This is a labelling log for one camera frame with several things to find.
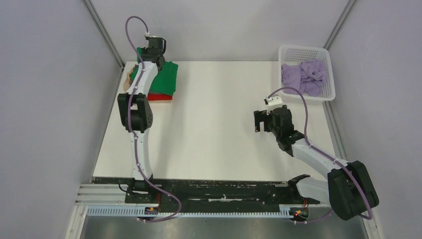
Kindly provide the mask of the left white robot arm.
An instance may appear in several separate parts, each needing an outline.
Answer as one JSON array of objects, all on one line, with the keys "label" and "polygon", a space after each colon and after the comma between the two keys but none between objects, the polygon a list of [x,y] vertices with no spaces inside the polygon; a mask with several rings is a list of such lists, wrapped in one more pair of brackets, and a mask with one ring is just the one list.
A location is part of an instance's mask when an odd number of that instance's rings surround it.
[{"label": "left white robot arm", "polygon": [[136,50],[139,63],[135,67],[133,80],[123,94],[117,96],[122,125],[130,135],[133,153],[133,182],[128,194],[137,192],[145,203],[152,202],[156,195],[165,191],[153,184],[153,173],[149,160],[148,136],[153,123],[153,113],[148,93],[154,78],[165,63],[166,40],[147,36],[148,46]]}]

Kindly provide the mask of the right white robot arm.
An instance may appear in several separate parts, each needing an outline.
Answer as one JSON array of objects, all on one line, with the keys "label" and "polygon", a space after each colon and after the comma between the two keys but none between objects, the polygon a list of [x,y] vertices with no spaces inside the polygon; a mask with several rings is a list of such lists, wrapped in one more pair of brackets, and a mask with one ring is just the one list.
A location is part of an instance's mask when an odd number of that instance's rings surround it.
[{"label": "right white robot arm", "polygon": [[253,116],[256,132],[263,130],[273,134],[283,152],[324,177],[321,181],[303,174],[289,180],[287,195],[291,202],[315,199],[329,204],[345,221],[356,216],[373,219],[372,209],[379,205],[379,197],[362,162],[347,162],[312,144],[305,133],[295,129],[292,113],[286,105],[255,111]]}]

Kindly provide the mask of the green t shirt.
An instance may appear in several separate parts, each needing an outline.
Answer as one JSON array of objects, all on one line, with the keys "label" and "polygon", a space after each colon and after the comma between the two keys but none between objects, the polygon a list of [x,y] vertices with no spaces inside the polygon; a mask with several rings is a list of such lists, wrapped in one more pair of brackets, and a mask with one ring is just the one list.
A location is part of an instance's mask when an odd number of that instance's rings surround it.
[{"label": "green t shirt", "polygon": [[178,65],[166,61],[161,71],[155,76],[152,81],[148,94],[166,94],[173,96],[176,91]]}]

